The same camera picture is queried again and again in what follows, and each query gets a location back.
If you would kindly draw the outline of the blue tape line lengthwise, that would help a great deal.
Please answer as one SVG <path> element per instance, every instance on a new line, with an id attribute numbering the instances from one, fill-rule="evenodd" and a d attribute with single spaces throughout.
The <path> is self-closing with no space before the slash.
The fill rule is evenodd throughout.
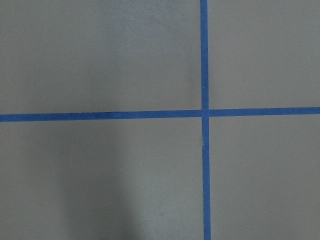
<path id="1" fill-rule="evenodd" d="M 208 2 L 200 1 L 203 239 L 211 239 Z"/>

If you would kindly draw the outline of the blue tape line crosswise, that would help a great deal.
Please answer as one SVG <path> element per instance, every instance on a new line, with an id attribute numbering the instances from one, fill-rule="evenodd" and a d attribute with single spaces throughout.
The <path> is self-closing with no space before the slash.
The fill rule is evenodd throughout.
<path id="1" fill-rule="evenodd" d="M 0 121 L 9 122 L 52 122 L 91 120 L 130 120 L 168 118 L 210 118 L 242 116 L 287 116 L 318 115 L 319 107 L 280 108 L 236 108 L 208 110 L 152 110 L 152 111 L 112 111 L 112 112 L 70 112 L 70 113 L 19 113 L 2 114 Z"/>

